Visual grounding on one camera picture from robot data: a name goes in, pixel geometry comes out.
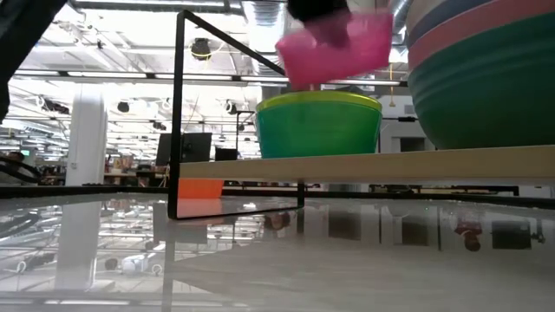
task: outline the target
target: teal bowl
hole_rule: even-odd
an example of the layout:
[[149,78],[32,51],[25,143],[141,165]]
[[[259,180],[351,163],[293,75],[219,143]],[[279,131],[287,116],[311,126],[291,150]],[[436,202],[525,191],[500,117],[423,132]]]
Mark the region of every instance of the teal bowl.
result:
[[408,78],[415,112],[440,149],[555,144],[555,13],[471,36]]

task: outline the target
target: ceiling light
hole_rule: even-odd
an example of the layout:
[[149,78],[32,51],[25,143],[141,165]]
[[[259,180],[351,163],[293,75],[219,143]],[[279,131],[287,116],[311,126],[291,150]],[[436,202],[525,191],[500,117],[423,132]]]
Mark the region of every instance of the ceiling light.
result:
[[152,5],[202,5],[223,7],[224,3],[178,0],[75,0],[77,3],[118,3],[118,4],[152,4]]
[[122,113],[129,113],[129,103],[121,101],[118,103],[118,110]]
[[231,81],[230,75],[183,75],[185,80],[198,80],[198,81]]
[[19,69],[16,70],[15,75],[60,75],[56,71],[52,70],[28,70],[28,69]]
[[158,79],[173,79],[173,74],[156,74],[154,77]]
[[357,79],[330,81],[328,83],[349,84],[349,85],[356,85],[356,86],[388,86],[388,87],[397,87],[401,84],[400,81],[372,81],[372,80],[357,80]]
[[147,78],[147,75],[142,73],[68,72],[68,75],[94,78]]
[[242,76],[241,80],[251,82],[289,82],[289,79],[287,79],[287,77]]

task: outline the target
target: pink bowl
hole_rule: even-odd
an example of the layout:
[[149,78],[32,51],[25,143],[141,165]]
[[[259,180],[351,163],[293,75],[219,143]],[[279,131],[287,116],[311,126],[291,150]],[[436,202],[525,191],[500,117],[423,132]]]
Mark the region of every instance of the pink bowl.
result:
[[282,38],[276,49],[295,89],[389,65],[393,16],[335,14]]

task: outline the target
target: fluorescent light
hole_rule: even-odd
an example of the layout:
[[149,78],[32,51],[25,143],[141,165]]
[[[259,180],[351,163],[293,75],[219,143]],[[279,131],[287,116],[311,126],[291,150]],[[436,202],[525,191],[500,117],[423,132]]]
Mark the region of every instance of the fluorescent light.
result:
[[173,74],[156,74],[154,77],[158,79],[173,79]]
[[16,70],[15,75],[60,75],[60,74],[52,70],[19,69],[19,70]]
[[357,79],[330,81],[327,83],[339,83],[339,84],[349,84],[349,85],[357,85],[357,86],[390,86],[390,87],[397,87],[401,84],[400,81],[371,81],[371,80],[357,80]]
[[230,75],[183,75],[185,80],[199,80],[199,81],[230,81]]
[[68,72],[68,75],[94,78],[147,78],[147,75],[142,73]]
[[168,0],[75,0],[77,3],[117,3],[117,4],[155,4],[155,5],[203,5],[223,7],[224,3],[201,1],[168,1]]
[[287,77],[242,76],[241,80],[251,82],[289,82],[289,79],[287,79]]
[[[158,79],[173,79],[173,74],[156,74]],[[230,75],[183,75],[184,80],[196,80],[196,81],[231,81],[232,77]]]
[[0,146],[0,151],[19,151],[19,146]]
[[126,300],[62,300],[59,304],[71,305],[128,305]]

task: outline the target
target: black metal frame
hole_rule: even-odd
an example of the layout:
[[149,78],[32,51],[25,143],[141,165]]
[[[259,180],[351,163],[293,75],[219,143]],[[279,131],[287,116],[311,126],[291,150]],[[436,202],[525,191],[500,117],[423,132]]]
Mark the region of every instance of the black metal frame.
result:
[[[171,219],[179,219],[177,215],[178,190],[180,187],[180,163],[181,163],[181,113],[183,101],[183,65],[185,58],[185,20],[188,20],[202,29],[208,31],[220,40],[228,43],[235,49],[261,62],[280,75],[285,75],[285,70],[274,62],[253,51],[243,43],[235,40],[225,32],[217,29],[209,22],[194,15],[189,10],[183,10],[177,15],[177,28],[175,30],[175,60],[173,67],[173,111],[172,111],[172,146],[170,152],[170,183],[167,200],[167,216]],[[304,206],[304,183],[299,182],[297,195],[297,208]]]
[[[168,190],[167,214],[171,219],[180,219],[177,215],[178,189],[180,182],[181,161],[181,113],[183,101],[183,65],[185,57],[185,20],[188,20],[202,29],[213,34],[220,40],[230,44],[235,49],[263,63],[281,75],[285,75],[283,68],[266,59],[259,53],[246,47],[225,32],[217,29],[207,21],[194,15],[191,11],[184,10],[177,15],[177,29],[175,40],[175,63],[173,77],[173,116],[172,116],[172,146],[170,158],[170,183]],[[297,207],[303,208],[306,197],[309,198],[388,198],[388,199],[436,199],[436,200],[462,200],[477,203],[490,203],[499,205],[518,205],[525,207],[540,207],[554,209],[555,199],[543,198],[505,198],[484,195],[460,195],[460,194],[375,194],[375,193],[347,193],[347,192],[307,192],[303,181],[298,181],[296,192],[265,192],[265,191],[230,191],[225,190],[224,195],[236,196],[283,196],[296,197]]]

